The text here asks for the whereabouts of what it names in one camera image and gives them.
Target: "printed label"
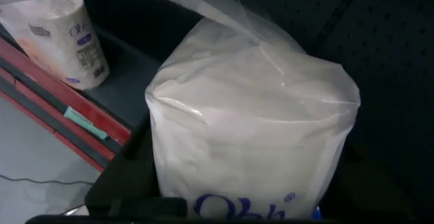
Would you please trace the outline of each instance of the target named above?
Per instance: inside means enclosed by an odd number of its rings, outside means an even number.
[[[28,27],[30,28],[31,32],[35,35],[42,36],[42,37],[51,37],[51,33],[45,30],[42,26],[33,26],[31,24],[28,24]]]
[[[102,58],[102,52],[95,42],[77,51],[77,58],[83,69],[90,69],[95,65],[95,61]]]
[[[98,69],[94,71],[95,78],[99,77],[105,71],[104,65],[101,65]]]
[[[289,193],[287,196],[283,198],[285,202],[290,202],[296,197],[295,193]],[[234,202],[232,202],[230,199],[217,195],[217,194],[205,194],[200,197],[198,197],[194,203],[194,210],[195,212],[201,216],[201,209],[203,206],[203,203],[210,199],[210,198],[220,198],[221,200],[224,200],[227,204],[227,212],[226,212],[226,219],[242,219],[242,218],[254,218],[254,219],[284,219],[285,218],[285,211],[284,210],[277,210],[276,204],[269,204],[269,212],[267,216],[262,216],[261,214],[249,212],[250,206],[252,205],[249,198],[238,198],[238,201],[241,203],[241,211],[239,214],[237,213],[237,209],[235,207]]]

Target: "plastic bag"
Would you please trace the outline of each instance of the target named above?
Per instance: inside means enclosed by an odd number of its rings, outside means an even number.
[[[170,0],[207,18],[146,89],[161,194],[191,217],[307,218],[360,105],[342,67],[233,0]]]
[[[0,22],[36,65],[74,88],[109,75],[83,0],[0,0]]]

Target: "plastic wrap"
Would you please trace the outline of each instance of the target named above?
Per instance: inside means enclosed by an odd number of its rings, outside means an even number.
[[[191,217],[311,217],[360,105],[338,64],[234,0],[170,0],[206,18],[146,89],[162,195]]]
[[[0,22],[34,63],[74,88],[109,75],[83,0],[0,0]]]

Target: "paper towel roll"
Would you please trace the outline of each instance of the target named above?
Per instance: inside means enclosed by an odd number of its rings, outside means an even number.
[[[109,66],[83,0],[26,0],[0,5],[0,21],[31,60],[68,85],[100,85]]]

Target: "red metal frame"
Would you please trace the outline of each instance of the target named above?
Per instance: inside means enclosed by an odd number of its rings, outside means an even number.
[[[42,88],[53,94],[57,99],[88,118],[97,128],[105,131],[110,137],[122,145],[127,142],[131,134],[129,129],[98,106],[86,100],[74,89],[40,69],[24,54],[2,39],[0,39],[0,56],[37,82]]]
[[[4,73],[2,73],[2,71],[0,70],[0,75],[2,77],[4,77]],[[80,157],[82,157],[87,163],[89,163],[91,166],[93,166],[95,169],[99,170],[99,171],[103,171],[104,167],[102,167],[100,164],[98,164],[97,162],[95,162],[91,157],[89,157],[87,154],[85,154],[82,150],[80,150],[79,148],[77,148],[77,146],[75,146],[74,144],[72,144],[72,142],[70,142],[70,140],[68,140],[67,138],[65,138],[63,135],[61,135],[59,132],[55,131],[52,127],[50,127],[48,124],[46,124],[45,122],[43,122],[41,119],[39,119],[36,115],[34,115],[32,112],[30,112],[28,109],[26,109],[25,107],[23,107],[22,105],[20,105],[18,102],[16,102],[13,98],[11,98],[10,96],[8,96],[7,94],[3,93],[2,91],[0,91],[0,96],[2,96],[4,99],[6,99],[7,101],[9,101],[10,103],[12,103],[17,109],[21,110],[23,113],[25,113],[28,117],[32,118],[33,120],[35,120],[39,125],[41,125],[43,128],[45,128],[46,130],[48,130],[49,132],[51,132],[52,134],[54,134],[54,136],[56,138],[58,138],[62,143],[64,143],[67,147],[69,147],[70,149],[72,149],[77,155],[79,155]]]
[[[61,112],[59,112],[56,108],[51,106],[47,101],[43,100],[39,95],[34,93],[28,87],[26,87],[20,81],[15,81],[15,88],[26,95],[30,100],[39,105],[42,109],[47,111],[54,119],[57,119],[59,122],[64,124],[67,128],[69,128],[74,134],[83,139],[90,147],[95,149],[98,153],[104,156],[108,160],[112,160],[115,154],[107,149],[104,145],[102,145],[98,140],[96,140],[93,136],[89,135],[85,130],[83,130],[76,123],[71,121],[68,118],[65,118]]]

